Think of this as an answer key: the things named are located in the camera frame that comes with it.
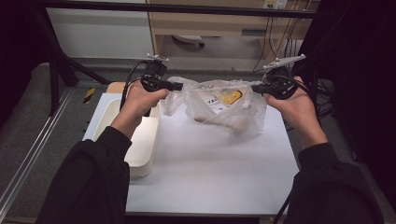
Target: white table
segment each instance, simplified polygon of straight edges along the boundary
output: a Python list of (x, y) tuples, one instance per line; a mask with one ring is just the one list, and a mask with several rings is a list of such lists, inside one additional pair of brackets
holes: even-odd
[(131, 180), (128, 215), (276, 214), (298, 167), (280, 113), (267, 107), (263, 133), (232, 134), (162, 116), (151, 173)]

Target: cabinet door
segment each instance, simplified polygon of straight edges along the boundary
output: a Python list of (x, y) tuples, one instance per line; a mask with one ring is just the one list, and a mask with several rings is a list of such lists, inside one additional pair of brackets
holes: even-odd
[(48, 13), (61, 47), (70, 57), (130, 59), (153, 53), (147, 12), (49, 8)]

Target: yellow object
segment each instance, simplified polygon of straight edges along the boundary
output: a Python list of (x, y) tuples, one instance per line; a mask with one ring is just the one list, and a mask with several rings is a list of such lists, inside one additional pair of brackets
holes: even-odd
[(221, 94), (218, 98), (226, 105), (232, 105), (242, 97), (241, 91), (231, 91), (228, 94)]

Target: black jacket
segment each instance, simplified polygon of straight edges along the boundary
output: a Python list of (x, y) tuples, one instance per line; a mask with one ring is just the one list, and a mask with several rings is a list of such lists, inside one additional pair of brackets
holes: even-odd
[[(111, 127), (96, 142), (77, 143), (53, 178), (36, 223), (123, 223), (130, 145)], [(286, 223), (384, 223), (359, 168), (340, 162), (331, 144), (305, 149), (299, 161)]]

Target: plastic bag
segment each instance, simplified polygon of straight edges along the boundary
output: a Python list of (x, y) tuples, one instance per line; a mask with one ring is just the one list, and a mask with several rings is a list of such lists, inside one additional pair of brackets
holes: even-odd
[(183, 77), (170, 77), (168, 81), (183, 83), (183, 89), (171, 91), (166, 99), (161, 100), (164, 115), (172, 116), (184, 104), (187, 117), (197, 123), (223, 127), (235, 133), (262, 131), (267, 104), (250, 87), (259, 81), (198, 83)]

